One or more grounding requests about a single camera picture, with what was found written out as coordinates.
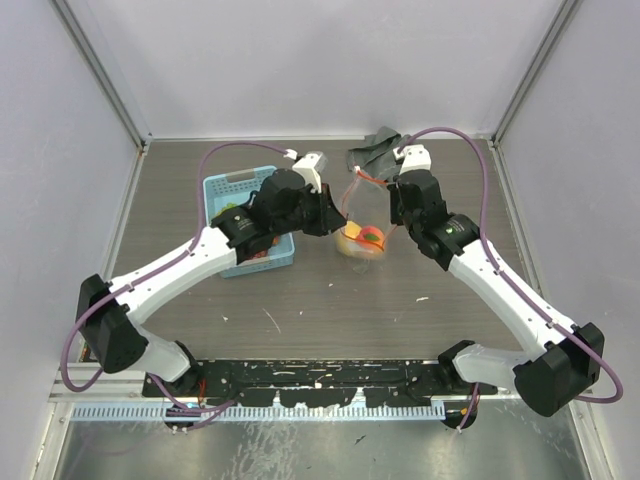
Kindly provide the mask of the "yellow apple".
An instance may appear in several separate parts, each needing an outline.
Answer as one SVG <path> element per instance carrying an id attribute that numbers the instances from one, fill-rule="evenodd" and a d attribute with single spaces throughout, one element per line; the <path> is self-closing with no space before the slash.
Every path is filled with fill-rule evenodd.
<path id="1" fill-rule="evenodd" d="M 356 240 L 361 231 L 361 227 L 352 220 L 348 220 L 346 225 L 334 233 L 336 249 L 339 253 L 355 258 L 360 247 Z"/>

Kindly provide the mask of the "clear zip top bag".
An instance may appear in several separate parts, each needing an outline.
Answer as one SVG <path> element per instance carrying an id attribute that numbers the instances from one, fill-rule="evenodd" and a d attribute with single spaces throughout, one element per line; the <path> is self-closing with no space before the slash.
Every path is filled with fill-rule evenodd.
<path id="1" fill-rule="evenodd" d="M 396 229 L 390 220 L 387 182 L 371 178 L 359 167 L 355 167 L 352 181 L 339 202 L 339 211 L 347 221 L 352 220 L 361 228 L 368 225 L 375 226 L 386 235 L 383 250 L 369 249 L 358 243 L 360 250 L 355 258 L 340 253 L 354 272 L 363 275 L 376 263 L 386 259 L 389 239 Z"/>

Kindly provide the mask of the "orange peach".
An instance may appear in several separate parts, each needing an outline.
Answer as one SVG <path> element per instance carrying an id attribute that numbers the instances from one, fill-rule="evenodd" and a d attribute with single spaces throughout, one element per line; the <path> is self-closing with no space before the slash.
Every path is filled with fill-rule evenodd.
<path id="1" fill-rule="evenodd" d="M 368 225 L 359 230 L 356 241 L 366 248 L 383 250 L 386 235 L 381 229 Z"/>

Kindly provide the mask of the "red strawberry cluster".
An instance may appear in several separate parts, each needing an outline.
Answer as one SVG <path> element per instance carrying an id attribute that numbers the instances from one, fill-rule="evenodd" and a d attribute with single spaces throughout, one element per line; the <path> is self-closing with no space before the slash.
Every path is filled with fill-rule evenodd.
<path id="1" fill-rule="evenodd" d="M 250 261 L 262 261 L 264 258 L 269 256 L 269 252 L 278 244 L 280 243 L 280 237 L 276 236 L 273 238 L 271 245 L 266 249 L 266 250 L 262 250 L 260 252 L 256 252 L 254 255 L 252 255 L 249 260 Z"/>

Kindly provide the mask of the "blue plastic basket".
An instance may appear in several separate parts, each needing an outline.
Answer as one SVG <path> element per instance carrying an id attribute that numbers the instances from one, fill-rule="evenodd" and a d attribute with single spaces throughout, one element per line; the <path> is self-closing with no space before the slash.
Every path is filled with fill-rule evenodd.
<path id="1" fill-rule="evenodd" d="M 228 174 L 213 175 L 203 180 L 203 200 L 206 221 L 210 222 L 221 213 L 221 209 L 228 203 L 240 205 L 249 200 L 253 191 L 258 191 L 263 181 L 276 170 L 268 165 L 236 171 Z M 293 264 L 295 244 L 291 233 L 281 236 L 280 243 L 275 246 L 269 256 L 262 261 L 246 261 L 240 266 L 229 268 L 219 273 L 224 279 L 249 275 L 263 271 L 288 267 Z"/>

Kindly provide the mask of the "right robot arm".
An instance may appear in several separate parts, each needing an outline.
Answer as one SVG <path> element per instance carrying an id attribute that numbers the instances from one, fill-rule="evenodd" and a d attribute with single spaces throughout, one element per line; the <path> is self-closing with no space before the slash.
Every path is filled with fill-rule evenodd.
<path id="1" fill-rule="evenodd" d="M 598 380 L 603 332 L 592 323 L 576 324 L 518 277 L 469 217 L 448 211 L 429 171 L 403 173 L 388 190 L 393 223 L 406 228 L 423 255 L 476 293 L 521 347 L 507 351 L 459 342 L 438 358 L 444 390 L 459 394 L 472 383 L 504 388 L 551 417 Z"/>

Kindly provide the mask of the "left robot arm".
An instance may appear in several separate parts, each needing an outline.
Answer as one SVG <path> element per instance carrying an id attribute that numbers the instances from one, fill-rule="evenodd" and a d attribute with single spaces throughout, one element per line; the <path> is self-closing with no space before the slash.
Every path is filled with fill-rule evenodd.
<path id="1" fill-rule="evenodd" d="M 278 169 L 248 200 L 228 208 L 193 239 L 127 275 L 81 285 L 79 332 L 101 372 L 143 371 L 178 396 L 199 387 L 201 366 L 178 341 L 146 331 L 144 323 L 160 307 L 206 278 L 269 250 L 275 238 L 301 231 L 323 237 L 346 224 L 326 183 L 310 184 L 292 169 Z"/>

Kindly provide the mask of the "grey crumpled cloth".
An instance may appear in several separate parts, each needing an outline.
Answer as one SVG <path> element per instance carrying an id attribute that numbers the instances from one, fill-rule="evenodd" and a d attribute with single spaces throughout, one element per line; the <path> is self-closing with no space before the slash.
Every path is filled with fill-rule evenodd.
<path id="1" fill-rule="evenodd" d="M 392 180 L 401 168 L 393 151 L 403 146 L 408 138 L 407 134 L 403 135 L 392 128 L 380 127 L 374 134 L 366 135 L 359 146 L 347 151 L 348 170 L 353 171 L 355 167 L 359 167 L 376 180 Z"/>

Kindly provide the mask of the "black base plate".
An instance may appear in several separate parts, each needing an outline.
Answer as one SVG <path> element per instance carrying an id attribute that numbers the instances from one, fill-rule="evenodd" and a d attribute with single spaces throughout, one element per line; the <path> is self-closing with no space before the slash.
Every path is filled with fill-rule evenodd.
<path id="1" fill-rule="evenodd" d="M 358 394 L 365 406 L 429 406 L 434 397 L 473 393 L 474 386 L 447 376 L 428 360 L 215 360 L 200 366 L 202 377 L 189 395 L 207 404 L 229 400 L 245 407 L 345 407 Z"/>

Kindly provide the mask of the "aluminium frame rail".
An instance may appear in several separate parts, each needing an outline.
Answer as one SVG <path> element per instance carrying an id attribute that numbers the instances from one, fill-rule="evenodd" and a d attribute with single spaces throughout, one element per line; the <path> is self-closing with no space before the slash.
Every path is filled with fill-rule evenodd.
<path id="1" fill-rule="evenodd" d="M 68 365 L 70 381 L 76 386 L 86 384 L 98 371 L 95 362 L 71 363 Z M 95 383 L 82 392 L 70 390 L 63 382 L 60 372 L 56 374 L 49 400 L 51 402 L 116 402 L 139 399 L 145 383 L 145 374 L 126 370 L 115 374 L 102 374 Z"/>

